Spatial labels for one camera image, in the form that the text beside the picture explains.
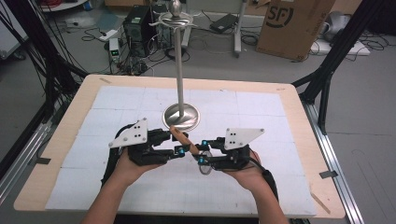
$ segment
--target metal pole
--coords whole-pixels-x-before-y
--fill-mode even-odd
[[[183,73],[181,71],[181,41],[180,28],[175,28],[175,60],[177,71],[177,96],[178,96],[178,116],[184,116],[184,100],[183,100]]]

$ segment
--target cardboard box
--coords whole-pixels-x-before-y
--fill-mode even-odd
[[[335,0],[272,0],[256,50],[305,59]]]
[[[105,5],[108,7],[149,6],[149,2],[149,0],[105,0]]]

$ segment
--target white paper sheet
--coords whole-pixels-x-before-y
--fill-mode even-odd
[[[224,136],[227,128],[264,128],[250,143],[275,179],[287,216],[316,214],[280,97],[272,93],[184,90],[185,103],[201,113],[189,132],[193,143]],[[117,131],[147,118],[150,130],[163,128],[163,111],[177,103],[177,90],[102,87],[64,160],[46,209],[87,210],[101,186],[108,143]],[[156,149],[179,145],[166,141]],[[190,153],[144,174],[125,192],[123,213],[256,216],[250,193],[222,172],[201,175]]]

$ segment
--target gray floor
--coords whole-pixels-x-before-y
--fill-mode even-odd
[[[101,13],[99,9],[90,12],[97,20]],[[261,18],[249,18],[244,23],[245,26],[261,24]],[[192,35],[197,40],[188,48],[190,59],[183,63],[184,77],[291,83],[315,71],[324,59],[310,56],[303,63],[293,63],[258,53],[254,47],[245,44],[240,57],[235,58],[229,52],[233,38],[202,34],[206,33],[194,32]],[[88,71],[107,68],[103,43],[83,42],[80,39],[83,35],[83,30],[64,33],[68,49]],[[396,44],[396,37],[387,36],[386,39]],[[365,223],[396,222],[395,55],[396,48],[387,47],[382,51],[372,50],[370,56],[358,57],[355,62],[344,60],[332,79],[327,131]],[[166,62],[154,66],[143,76],[175,75],[174,63]],[[29,60],[0,62],[0,94],[2,159],[44,102],[43,91]],[[0,222],[78,223],[81,213],[30,213],[13,209],[13,202],[32,168],[27,167],[0,206]],[[311,222],[347,223],[345,219],[311,219]]]

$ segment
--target human hand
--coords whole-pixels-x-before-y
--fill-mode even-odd
[[[138,166],[133,161],[129,160],[128,150],[125,148],[119,158],[116,169],[111,175],[110,179],[116,179],[117,182],[125,187],[132,185],[143,173],[155,169],[161,164],[152,164]]]
[[[255,151],[250,150],[250,157],[261,164],[260,157]],[[262,170],[251,162],[240,171],[227,171],[224,173],[235,178],[244,189],[250,191],[255,190],[255,188],[265,182],[262,178]]]

